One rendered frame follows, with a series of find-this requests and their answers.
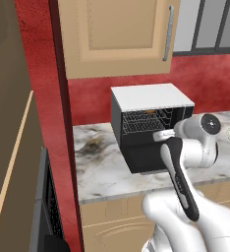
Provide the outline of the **beige wall cupboard door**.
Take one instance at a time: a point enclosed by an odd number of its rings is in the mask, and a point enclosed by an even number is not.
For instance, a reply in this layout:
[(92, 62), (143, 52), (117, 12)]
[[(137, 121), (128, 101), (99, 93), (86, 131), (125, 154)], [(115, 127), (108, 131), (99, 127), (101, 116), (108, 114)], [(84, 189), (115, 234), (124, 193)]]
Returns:
[[(166, 74), (181, 0), (58, 0), (69, 79)], [(174, 21), (163, 61), (169, 20)]]

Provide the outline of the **beige base cupboard door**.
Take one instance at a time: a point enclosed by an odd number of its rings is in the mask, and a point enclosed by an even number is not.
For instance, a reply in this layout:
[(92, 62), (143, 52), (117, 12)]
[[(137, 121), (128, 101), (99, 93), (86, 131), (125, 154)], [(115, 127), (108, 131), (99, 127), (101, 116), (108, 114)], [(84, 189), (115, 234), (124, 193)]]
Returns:
[(85, 252), (142, 252), (153, 231), (154, 223), (146, 218), (85, 226)]

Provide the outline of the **beige drawer front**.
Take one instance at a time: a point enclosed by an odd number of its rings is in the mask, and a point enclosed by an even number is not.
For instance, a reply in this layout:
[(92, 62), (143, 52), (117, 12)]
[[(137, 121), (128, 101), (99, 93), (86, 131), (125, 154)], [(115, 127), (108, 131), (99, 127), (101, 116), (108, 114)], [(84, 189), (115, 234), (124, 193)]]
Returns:
[(144, 195), (81, 205), (82, 225), (94, 225), (111, 221), (143, 217)]

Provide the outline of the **dark framed window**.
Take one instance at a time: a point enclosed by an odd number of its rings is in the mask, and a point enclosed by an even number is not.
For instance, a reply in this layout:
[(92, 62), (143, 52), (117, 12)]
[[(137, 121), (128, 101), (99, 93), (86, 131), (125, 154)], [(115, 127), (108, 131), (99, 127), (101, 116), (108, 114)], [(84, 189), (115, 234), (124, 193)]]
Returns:
[(230, 0), (181, 0), (173, 54), (230, 54)]

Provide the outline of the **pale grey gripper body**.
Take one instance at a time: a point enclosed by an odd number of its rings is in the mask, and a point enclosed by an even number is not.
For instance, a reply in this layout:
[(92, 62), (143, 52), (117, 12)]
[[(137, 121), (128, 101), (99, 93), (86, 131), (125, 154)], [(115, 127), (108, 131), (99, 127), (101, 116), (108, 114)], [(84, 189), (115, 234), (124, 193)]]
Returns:
[(155, 142), (162, 142), (162, 141), (166, 141), (170, 137), (174, 137), (175, 132), (173, 129), (162, 130), (162, 131), (154, 132), (152, 136)]

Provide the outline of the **black toaster oven door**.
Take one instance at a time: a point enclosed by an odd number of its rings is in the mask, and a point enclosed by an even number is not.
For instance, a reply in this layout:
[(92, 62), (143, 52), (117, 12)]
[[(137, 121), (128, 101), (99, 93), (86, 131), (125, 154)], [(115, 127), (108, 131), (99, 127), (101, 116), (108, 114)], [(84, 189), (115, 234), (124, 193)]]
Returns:
[(129, 146), (121, 149), (123, 157), (132, 173), (166, 172), (161, 158), (162, 143)]

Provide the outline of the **tall brown cabinet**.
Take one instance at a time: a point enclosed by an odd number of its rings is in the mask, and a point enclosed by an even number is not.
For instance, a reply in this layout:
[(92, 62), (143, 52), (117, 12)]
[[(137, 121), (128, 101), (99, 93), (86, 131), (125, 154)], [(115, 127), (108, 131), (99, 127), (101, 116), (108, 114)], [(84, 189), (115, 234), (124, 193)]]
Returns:
[(29, 252), (42, 135), (14, 0), (0, 0), (0, 252)]

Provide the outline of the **black toaster oven white top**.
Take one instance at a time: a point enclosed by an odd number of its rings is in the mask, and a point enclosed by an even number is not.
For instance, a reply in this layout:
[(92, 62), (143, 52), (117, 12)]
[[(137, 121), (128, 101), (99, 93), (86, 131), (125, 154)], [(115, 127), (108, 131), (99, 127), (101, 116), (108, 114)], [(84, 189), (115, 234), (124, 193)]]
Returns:
[(123, 114), (130, 111), (172, 109), (171, 125), (193, 115), (195, 104), (173, 84), (154, 84), (142, 86), (113, 87), (111, 89), (111, 126), (122, 148), (157, 143), (154, 132), (124, 135), (122, 129)]

